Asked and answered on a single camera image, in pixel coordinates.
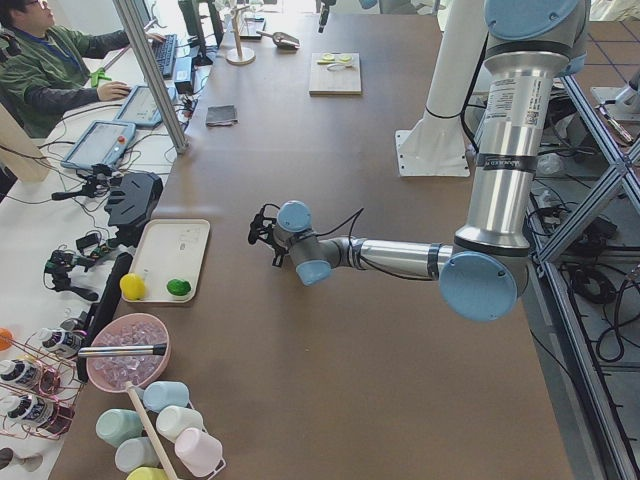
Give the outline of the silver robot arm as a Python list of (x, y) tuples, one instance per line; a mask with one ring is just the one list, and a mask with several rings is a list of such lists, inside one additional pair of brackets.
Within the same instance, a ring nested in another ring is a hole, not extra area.
[(424, 114), (396, 135), (402, 175), (459, 172), (465, 160), (456, 148), (457, 122), (479, 69), (488, 70), (469, 211), (451, 244), (319, 233), (308, 206), (297, 200), (280, 205), (274, 216), (258, 213), (249, 242), (269, 245), (275, 266), (289, 258), (305, 285), (328, 278), (338, 267), (373, 269), (437, 282), (449, 307), (467, 319), (506, 315), (528, 283), (523, 225), (552, 86), (583, 67), (589, 14), (586, 1), (453, 4)]

